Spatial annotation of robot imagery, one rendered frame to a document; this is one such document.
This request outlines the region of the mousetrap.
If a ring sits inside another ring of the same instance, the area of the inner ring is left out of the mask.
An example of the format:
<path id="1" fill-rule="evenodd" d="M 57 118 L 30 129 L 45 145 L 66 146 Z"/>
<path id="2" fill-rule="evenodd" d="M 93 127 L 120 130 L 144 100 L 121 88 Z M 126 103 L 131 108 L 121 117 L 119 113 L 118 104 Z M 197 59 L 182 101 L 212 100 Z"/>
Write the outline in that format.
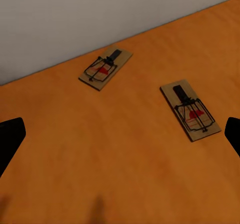
<path id="1" fill-rule="evenodd" d="M 192 142 L 221 131 L 186 79 L 163 85 L 160 90 Z"/>
<path id="2" fill-rule="evenodd" d="M 112 44 L 78 78 L 97 91 L 101 91 L 132 55 L 133 53 Z"/>

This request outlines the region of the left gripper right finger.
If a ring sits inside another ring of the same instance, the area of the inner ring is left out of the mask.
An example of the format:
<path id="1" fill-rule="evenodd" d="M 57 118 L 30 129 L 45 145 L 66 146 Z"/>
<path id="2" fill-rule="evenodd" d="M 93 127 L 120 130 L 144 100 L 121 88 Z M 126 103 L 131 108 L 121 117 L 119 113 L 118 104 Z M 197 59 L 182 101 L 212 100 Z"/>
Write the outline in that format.
<path id="1" fill-rule="evenodd" d="M 240 119 L 229 117 L 224 134 L 240 156 Z"/>

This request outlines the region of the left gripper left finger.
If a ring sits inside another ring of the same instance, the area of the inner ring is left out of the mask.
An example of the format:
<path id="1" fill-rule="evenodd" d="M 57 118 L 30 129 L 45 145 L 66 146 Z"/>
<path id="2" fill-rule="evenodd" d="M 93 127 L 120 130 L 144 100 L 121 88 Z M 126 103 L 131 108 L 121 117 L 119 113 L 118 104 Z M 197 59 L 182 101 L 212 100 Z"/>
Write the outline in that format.
<path id="1" fill-rule="evenodd" d="M 26 137 L 22 117 L 0 123 L 0 177 Z"/>

